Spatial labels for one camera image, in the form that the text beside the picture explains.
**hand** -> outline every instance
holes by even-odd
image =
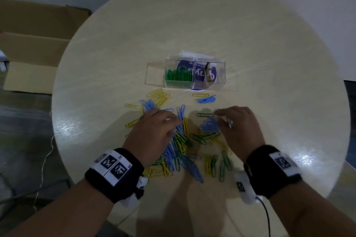
[[[226,121],[220,117],[217,118],[220,131],[225,136],[229,147],[244,163],[255,149],[266,144],[260,125],[248,107],[233,106],[218,109],[214,114],[225,116],[233,122],[230,128]]]
[[[182,123],[170,111],[151,109],[140,117],[122,148],[130,151],[144,168],[148,167],[164,152],[173,137],[175,127]]]

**wrist strap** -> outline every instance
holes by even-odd
[[[302,180],[297,164],[271,145],[254,150],[243,167],[255,193],[267,199],[283,187]]]
[[[144,167],[134,155],[118,148],[102,154],[85,173],[85,179],[113,203],[117,203],[137,190],[136,185],[143,171]]]

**purple label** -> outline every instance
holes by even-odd
[[[177,69],[192,71],[193,66],[194,66],[194,62],[192,62],[192,61],[180,60],[178,66],[177,66]],[[211,68],[211,74],[212,74],[212,81],[215,82],[216,76],[217,76],[216,67]],[[204,77],[205,77],[205,66],[196,63],[196,65],[195,65],[195,81],[203,82]]]

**floor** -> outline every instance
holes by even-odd
[[[51,150],[53,136],[51,96],[3,91],[5,76],[0,73],[0,199],[40,186],[43,159]],[[350,151],[348,163],[344,163],[328,200],[356,221],[356,82],[345,82],[345,86],[352,115]],[[69,179],[55,143],[53,145],[54,151],[46,162],[44,185]],[[65,182],[53,185],[40,193],[38,204],[45,206],[66,190]],[[33,214],[33,197],[33,194],[29,195],[14,208],[12,203],[0,206],[0,236]],[[99,235],[113,236],[110,225],[107,224]]]

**round table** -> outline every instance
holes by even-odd
[[[323,42],[276,0],[110,0],[82,25],[58,67],[52,118],[63,163],[74,182],[106,149],[118,148],[142,112],[137,104],[162,82],[162,60],[188,50],[226,62],[226,86],[212,104],[192,92],[165,89],[164,108],[185,104],[189,129],[197,111],[247,105],[266,141],[288,153],[323,196],[344,162],[350,116],[343,81]],[[220,154],[217,146],[202,152]],[[241,161],[232,156],[235,168]],[[239,196],[233,173],[225,181],[187,172],[152,178],[135,208],[116,204],[109,221],[131,235],[266,236],[260,204]],[[266,200],[273,236],[286,234]]]

